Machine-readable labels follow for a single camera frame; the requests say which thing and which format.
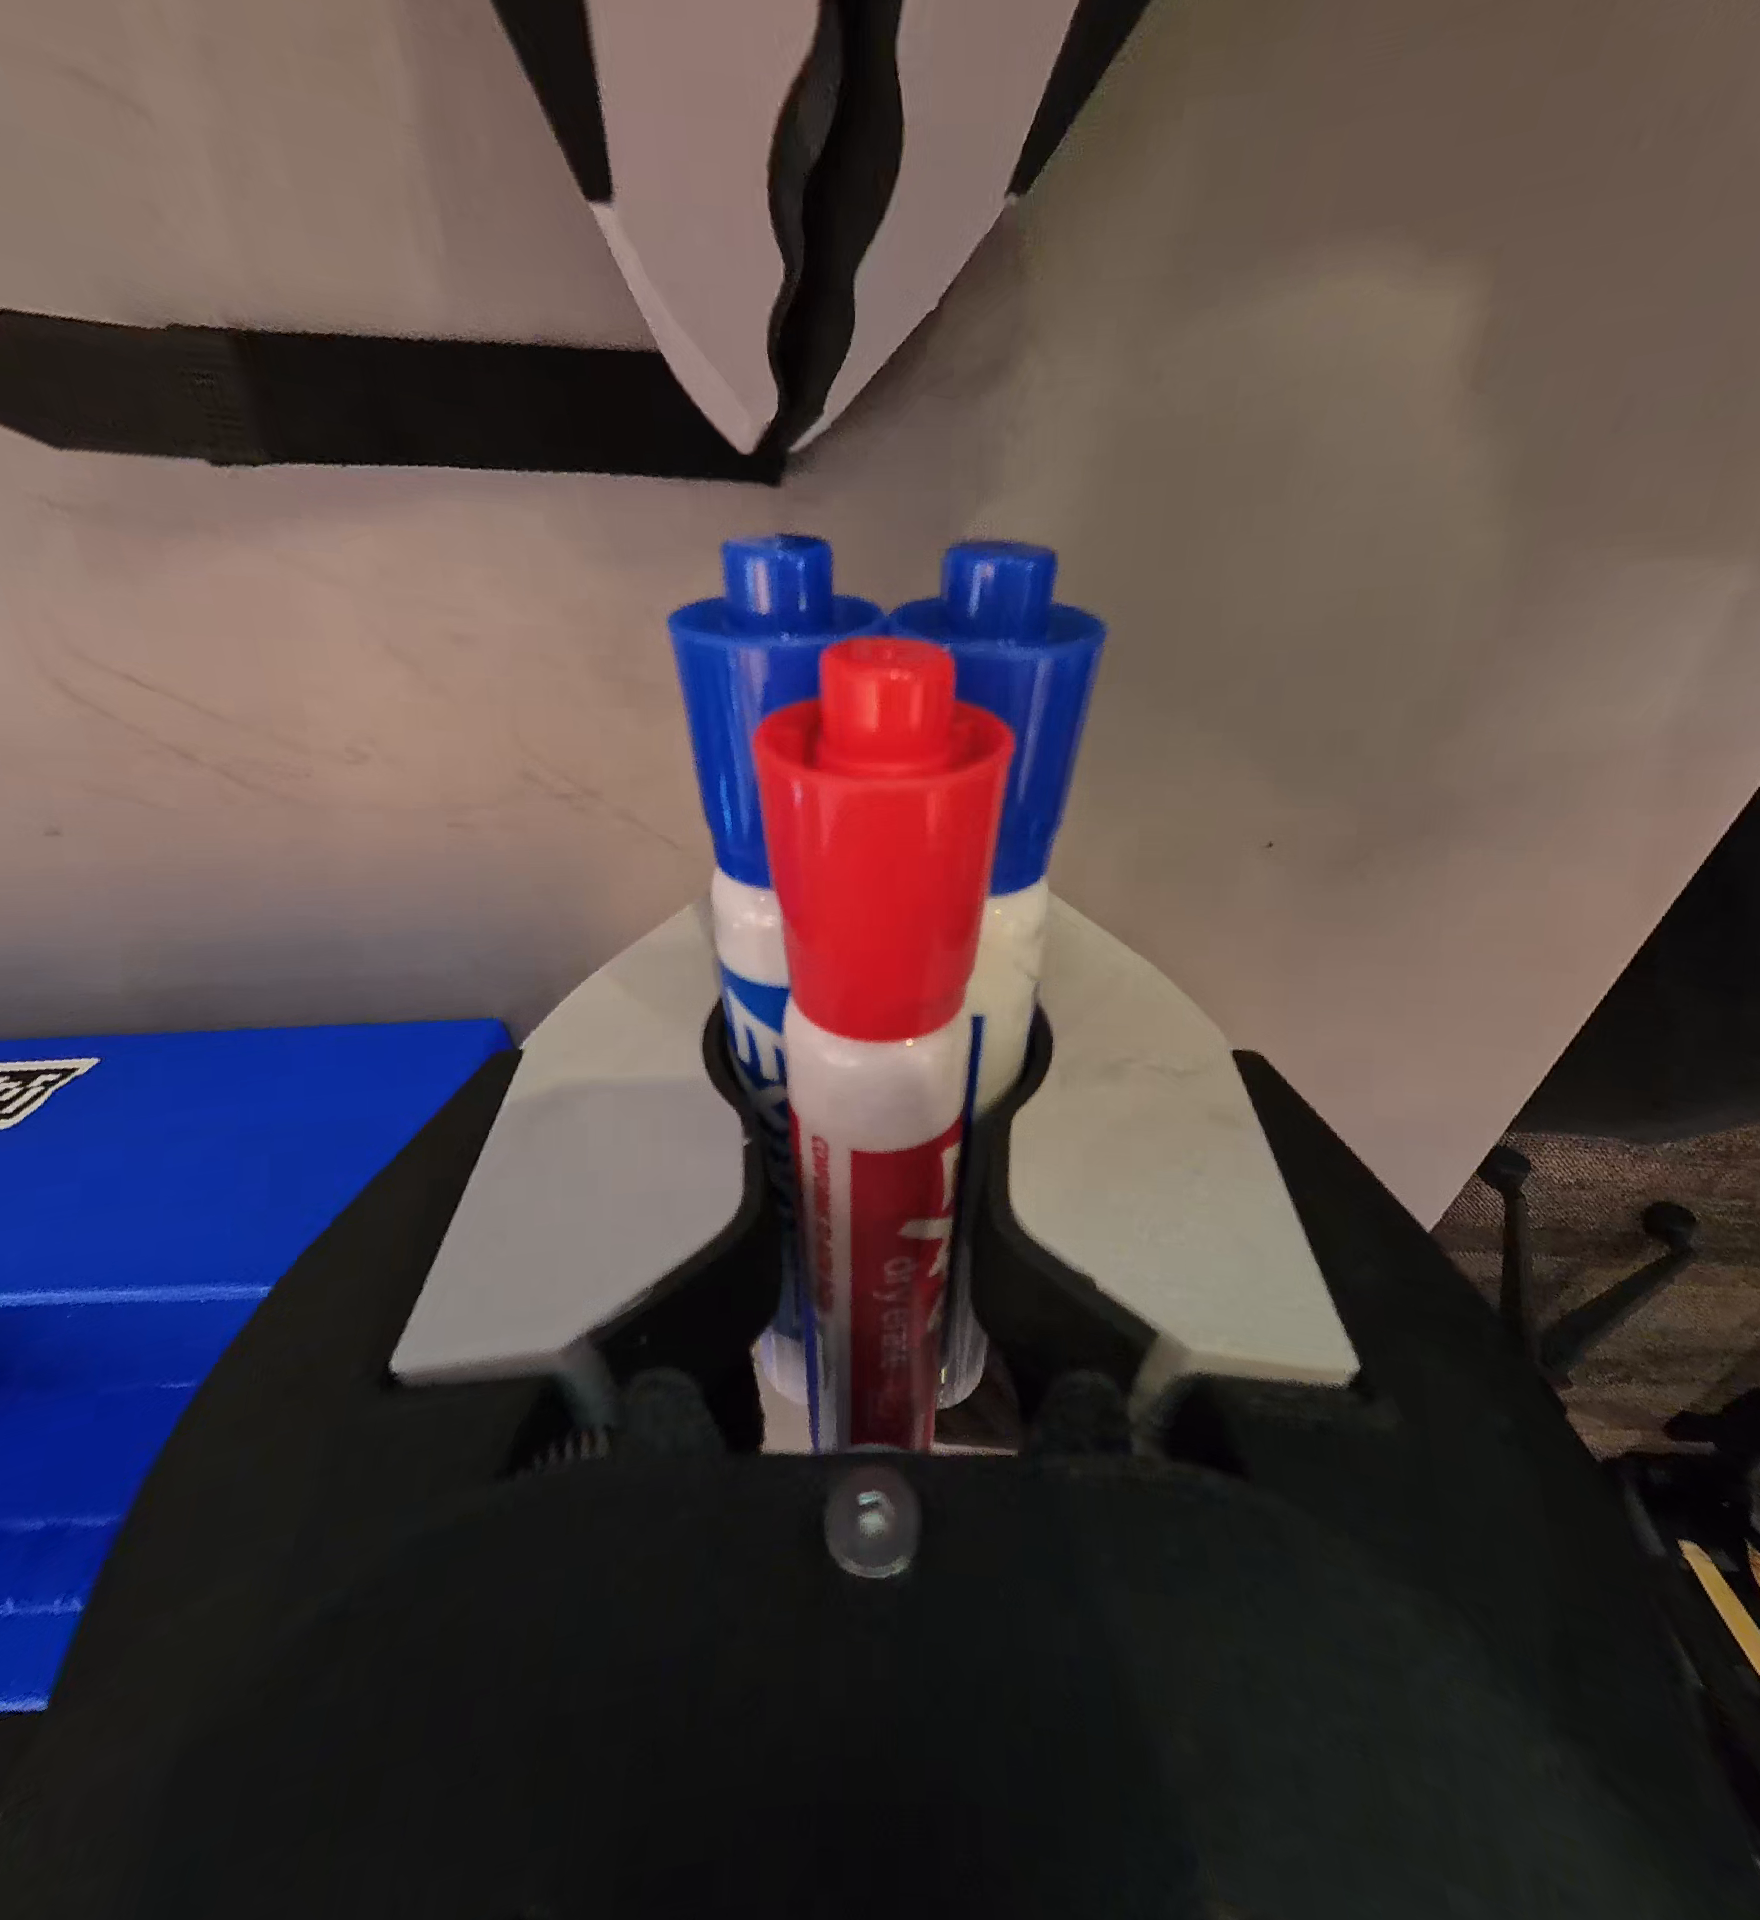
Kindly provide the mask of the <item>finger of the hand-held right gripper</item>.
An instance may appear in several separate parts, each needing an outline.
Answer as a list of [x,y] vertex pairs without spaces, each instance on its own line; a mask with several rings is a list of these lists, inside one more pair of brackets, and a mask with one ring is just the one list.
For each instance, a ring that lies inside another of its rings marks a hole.
[[817,423],[782,358],[804,199],[842,113],[842,22],[817,0],[499,0],[509,55],[628,299],[732,456]]
[[807,177],[782,447],[819,441],[1035,191],[1143,0],[842,3],[842,113]]

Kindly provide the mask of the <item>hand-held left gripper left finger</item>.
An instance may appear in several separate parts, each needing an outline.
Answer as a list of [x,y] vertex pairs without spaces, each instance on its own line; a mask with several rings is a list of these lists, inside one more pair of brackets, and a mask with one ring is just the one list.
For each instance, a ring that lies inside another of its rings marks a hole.
[[530,1028],[395,1349],[399,1386],[551,1381],[576,1421],[620,1414],[599,1328],[746,1197],[732,1077],[703,1063],[715,994],[695,898]]

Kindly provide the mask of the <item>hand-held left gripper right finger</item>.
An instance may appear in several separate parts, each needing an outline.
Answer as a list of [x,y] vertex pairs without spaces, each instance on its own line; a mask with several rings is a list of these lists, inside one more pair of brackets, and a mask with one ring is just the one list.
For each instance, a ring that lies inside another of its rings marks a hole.
[[1036,1012],[1053,1063],[1011,1103],[1011,1225],[1130,1308],[1124,1405],[1185,1381],[1358,1381],[1226,1028],[1130,942],[1053,898]]

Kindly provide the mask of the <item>blue marker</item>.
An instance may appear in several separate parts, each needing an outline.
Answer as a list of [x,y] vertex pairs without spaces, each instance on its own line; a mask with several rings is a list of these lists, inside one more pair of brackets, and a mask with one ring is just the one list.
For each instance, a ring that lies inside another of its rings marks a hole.
[[710,822],[710,942],[732,1083],[746,1087],[779,1197],[779,1308],[756,1335],[764,1381],[817,1414],[817,1308],[791,1164],[791,959],[764,853],[753,731],[764,713],[819,693],[819,653],[876,636],[882,610],[835,589],[835,547],[817,531],[719,542],[719,597],[672,610],[676,693]]
[[932,641],[960,664],[960,699],[1011,731],[980,942],[967,987],[977,1024],[973,1117],[1025,1071],[1053,923],[1053,853],[1074,783],[1083,722],[1105,619],[1058,604],[1058,555],[1035,542],[960,542],[942,597],[904,604],[890,636]]

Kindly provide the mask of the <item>red marker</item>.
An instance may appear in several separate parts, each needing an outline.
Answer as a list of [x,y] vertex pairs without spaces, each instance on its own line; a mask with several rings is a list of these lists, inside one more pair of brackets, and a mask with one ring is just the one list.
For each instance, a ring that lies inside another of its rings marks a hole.
[[817,1445],[924,1452],[960,1250],[973,1016],[1011,731],[932,641],[819,653],[753,731],[782,911]]

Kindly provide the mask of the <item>black office chair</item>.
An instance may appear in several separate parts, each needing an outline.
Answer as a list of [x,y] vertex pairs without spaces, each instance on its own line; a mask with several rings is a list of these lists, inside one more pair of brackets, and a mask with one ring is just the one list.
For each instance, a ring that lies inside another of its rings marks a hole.
[[1658,1242],[1658,1253],[1622,1271],[1617,1285],[1592,1290],[1587,1302],[1560,1308],[1558,1325],[1545,1325],[1537,1319],[1532,1157],[1496,1144],[1479,1164],[1479,1189],[1496,1192],[1496,1325],[1551,1386],[1567,1386],[1572,1368],[1603,1335],[1633,1325],[1696,1258],[1696,1209],[1652,1197],[1640,1209],[1640,1233]]

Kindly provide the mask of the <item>large blue storage bin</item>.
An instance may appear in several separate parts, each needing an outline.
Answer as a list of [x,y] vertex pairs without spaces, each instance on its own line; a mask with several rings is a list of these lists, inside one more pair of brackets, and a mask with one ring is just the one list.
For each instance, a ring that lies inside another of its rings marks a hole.
[[509,1052],[499,1016],[0,1039],[0,1717],[39,1717],[194,1393]]

